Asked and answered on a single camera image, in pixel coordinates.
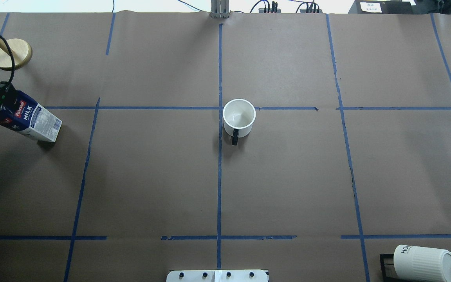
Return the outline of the blue milk carton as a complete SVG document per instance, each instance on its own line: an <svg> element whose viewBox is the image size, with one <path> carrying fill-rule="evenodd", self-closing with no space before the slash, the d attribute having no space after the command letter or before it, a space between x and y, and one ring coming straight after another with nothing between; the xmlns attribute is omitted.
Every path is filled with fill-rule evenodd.
<svg viewBox="0 0 451 282"><path fill-rule="evenodd" d="M36 141L54 143L62 121L20 90L0 98L0 125Z"/></svg>

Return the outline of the white smiley mug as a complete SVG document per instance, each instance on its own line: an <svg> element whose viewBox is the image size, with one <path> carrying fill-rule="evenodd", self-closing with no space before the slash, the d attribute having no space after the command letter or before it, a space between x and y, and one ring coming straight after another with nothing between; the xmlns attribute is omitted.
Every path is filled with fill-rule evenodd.
<svg viewBox="0 0 451 282"><path fill-rule="evenodd" d="M245 99L233 99L224 105L222 118L224 130L231 137L231 144L237 146L239 139L251 133L256 120L256 109Z"/></svg>

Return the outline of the wooden mug tree stand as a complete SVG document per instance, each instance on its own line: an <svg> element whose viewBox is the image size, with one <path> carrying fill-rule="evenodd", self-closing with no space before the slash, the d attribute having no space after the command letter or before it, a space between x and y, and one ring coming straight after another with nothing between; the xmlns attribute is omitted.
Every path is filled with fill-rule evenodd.
<svg viewBox="0 0 451 282"><path fill-rule="evenodd" d="M0 69L5 71L11 70L11 58L13 56L16 69L20 69L30 62L32 59L32 47L27 41L14 38L6 40L9 47L6 46L5 41L0 39Z"/></svg>

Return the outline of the white ribbed home mug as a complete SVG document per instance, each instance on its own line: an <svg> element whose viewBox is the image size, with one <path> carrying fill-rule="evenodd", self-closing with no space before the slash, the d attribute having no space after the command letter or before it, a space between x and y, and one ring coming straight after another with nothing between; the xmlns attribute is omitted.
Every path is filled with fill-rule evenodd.
<svg viewBox="0 0 451 282"><path fill-rule="evenodd" d="M401 280L451 282L451 252L445 249L400 244L393 263Z"/></svg>

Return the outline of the aluminium frame post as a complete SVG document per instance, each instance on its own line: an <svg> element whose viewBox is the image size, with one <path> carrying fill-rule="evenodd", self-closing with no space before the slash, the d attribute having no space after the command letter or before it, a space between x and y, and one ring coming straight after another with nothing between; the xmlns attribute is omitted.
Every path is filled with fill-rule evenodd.
<svg viewBox="0 0 451 282"><path fill-rule="evenodd" d="M229 0L211 0L211 18L229 18Z"/></svg>

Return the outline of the white pole mount base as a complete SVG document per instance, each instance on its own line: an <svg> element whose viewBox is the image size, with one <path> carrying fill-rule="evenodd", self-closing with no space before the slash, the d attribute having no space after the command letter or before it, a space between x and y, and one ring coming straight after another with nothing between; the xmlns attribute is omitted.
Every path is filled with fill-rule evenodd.
<svg viewBox="0 0 451 282"><path fill-rule="evenodd" d="M269 272L262 269L207 269L170 271L167 282L269 282Z"/></svg>

